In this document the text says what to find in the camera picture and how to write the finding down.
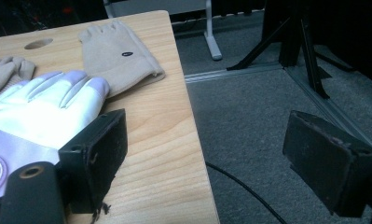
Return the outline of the white metal desk frame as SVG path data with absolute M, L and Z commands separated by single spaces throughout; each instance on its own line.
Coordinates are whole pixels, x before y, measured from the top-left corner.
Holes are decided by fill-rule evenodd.
M 204 37 L 214 61 L 222 59 L 222 53 L 214 38 L 211 0 L 103 0 L 108 18 L 128 16 L 155 10 L 166 10 L 170 15 L 204 10 L 206 29 Z

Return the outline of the beige knit glove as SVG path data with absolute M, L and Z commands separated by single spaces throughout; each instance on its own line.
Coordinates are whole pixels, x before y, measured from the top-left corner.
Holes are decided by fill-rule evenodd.
M 34 75 L 34 70 L 35 64 L 23 57 L 0 58 L 0 94 L 14 84 L 30 80 Z

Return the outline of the white and lilac glove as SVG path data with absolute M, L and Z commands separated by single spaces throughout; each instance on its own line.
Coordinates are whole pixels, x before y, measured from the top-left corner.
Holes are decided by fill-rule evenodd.
M 59 162 L 58 150 L 97 118 L 109 92 L 102 77 L 51 72 L 0 95 L 0 198 L 24 165 Z

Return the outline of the black tripod stand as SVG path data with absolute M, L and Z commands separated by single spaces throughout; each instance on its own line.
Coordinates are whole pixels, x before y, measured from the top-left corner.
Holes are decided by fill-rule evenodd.
M 270 44 L 281 42 L 279 63 L 283 67 L 295 66 L 299 52 L 307 69 L 308 82 L 313 91 L 323 99 L 330 96 L 325 92 L 322 79 L 329 77 L 317 64 L 317 58 L 333 64 L 344 71 L 352 71 L 315 51 L 310 29 L 310 7 L 313 0 L 266 0 L 261 41 L 228 71 L 248 67 Z

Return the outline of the metal floor rail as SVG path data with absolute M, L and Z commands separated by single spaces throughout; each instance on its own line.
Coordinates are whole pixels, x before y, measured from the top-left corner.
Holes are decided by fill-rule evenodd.
M 262 63 L 255 64 L 250 67 L 240 70 L 217 70 L 211 72 L 197 73 L 192 75 L 185 75 L 186 84 L 197 83 L 203 81 L 210 81 L 220 78 L 235 77 L 242 75 L 251 75 L 254 73 L 267 72 L 273 70 L 280 70 L 282 66 L 279 63 Z
M 307 76 L 299 67 L 287 67 L 285 71 L 332 124 L 372 146 L 372 138 L 336 104 L 332 97 L 324 99 L 311 88 Z

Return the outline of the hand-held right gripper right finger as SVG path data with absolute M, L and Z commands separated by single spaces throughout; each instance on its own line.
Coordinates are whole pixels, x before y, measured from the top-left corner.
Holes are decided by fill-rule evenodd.
M 372 208 L 372 147 L 312 114 L 291 111 L 282 154 L 330 213 Z

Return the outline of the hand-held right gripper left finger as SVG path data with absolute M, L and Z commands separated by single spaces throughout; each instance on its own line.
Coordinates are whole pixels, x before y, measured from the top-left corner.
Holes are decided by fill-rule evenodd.
M 100 115 L 59 150 L 74 214 L 90 214 L 101 206 L 127 152 L 124 109 Z

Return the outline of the beige glove with dark label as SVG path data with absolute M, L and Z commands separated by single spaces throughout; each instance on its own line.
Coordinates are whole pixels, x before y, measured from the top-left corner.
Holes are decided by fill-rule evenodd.
M 78 35 L 83 65 L 110 85 L 108 98 L 165 78 L 164 69 L 137 34 L 122 21 L 91 25 Z

